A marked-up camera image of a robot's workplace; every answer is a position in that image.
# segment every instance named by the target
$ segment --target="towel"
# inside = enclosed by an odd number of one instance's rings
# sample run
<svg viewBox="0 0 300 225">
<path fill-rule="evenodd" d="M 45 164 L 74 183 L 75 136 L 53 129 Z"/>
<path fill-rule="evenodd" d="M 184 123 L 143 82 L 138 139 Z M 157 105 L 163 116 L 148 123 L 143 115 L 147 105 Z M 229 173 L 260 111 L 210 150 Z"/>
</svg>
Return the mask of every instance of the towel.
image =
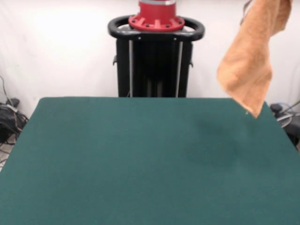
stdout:
<svg viewBox="0 0 300 225">
<path fill-rule="evenodd" d="M 252 0 L 240 30 L 221 61 L 217 78 L 223 89 L 257 118 L 272 80 L 269 40 L 285 29 L 293 0 Z"/>
</svg>

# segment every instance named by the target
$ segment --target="green felt surface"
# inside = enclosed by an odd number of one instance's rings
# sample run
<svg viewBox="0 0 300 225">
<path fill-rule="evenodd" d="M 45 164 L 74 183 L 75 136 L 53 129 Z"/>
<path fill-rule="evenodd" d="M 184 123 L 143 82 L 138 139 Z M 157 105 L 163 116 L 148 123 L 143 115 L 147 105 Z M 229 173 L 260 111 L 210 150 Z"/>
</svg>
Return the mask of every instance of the green felt surface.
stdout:
<svg viewBox="0 0 300 225">
<path fill-rule="evenodd" d="M 46 98 L 0 173 L 1 225 L 297 225 L 300 158 L 265 106 Z"/>
</svg>

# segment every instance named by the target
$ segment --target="white backdrop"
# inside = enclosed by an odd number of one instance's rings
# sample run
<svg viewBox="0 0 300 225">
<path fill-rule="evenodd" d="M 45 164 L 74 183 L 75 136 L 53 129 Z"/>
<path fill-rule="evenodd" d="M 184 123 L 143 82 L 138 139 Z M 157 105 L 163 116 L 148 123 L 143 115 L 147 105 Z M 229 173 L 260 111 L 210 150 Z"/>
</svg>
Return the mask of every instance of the white backdrop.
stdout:
<svg viewBox="0 0 300 225">
<path fill-rule="evenodd" d="M 300 2 L 286 31 L 271 41 L 268 102 L 300 98 Z M 217 67 L 236 35 L 245 0 L 179 0 L 178 14 L 206 26 L 194 47 L 189 97 L 226 97 Z M 0 74 L 10 97 L 31 115 L 49 96 L 117 96 L 115 39 L 108 22 L 135 14 L 138 0 L 0 0 Z"/>
</svg>

